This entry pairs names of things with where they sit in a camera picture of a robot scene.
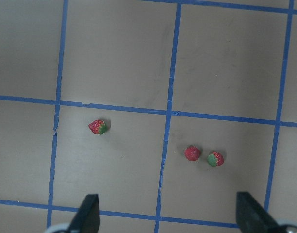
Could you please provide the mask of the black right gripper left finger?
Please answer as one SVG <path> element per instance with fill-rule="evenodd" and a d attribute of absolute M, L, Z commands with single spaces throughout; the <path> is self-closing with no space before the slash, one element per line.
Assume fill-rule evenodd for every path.
<path fill-rule="evenodd" d="M 97 233 L 100 227 L 98 194 L 88 194 L 72 219 L 67 233 Z"/>

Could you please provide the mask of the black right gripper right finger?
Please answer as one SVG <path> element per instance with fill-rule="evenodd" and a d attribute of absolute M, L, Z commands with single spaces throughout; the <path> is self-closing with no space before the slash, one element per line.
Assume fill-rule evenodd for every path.
<path fill-rule="evenodd" d="M 279 228 L 249 192 L 236 194 L 236 224 L 242 233 L 273 233 Z"/>

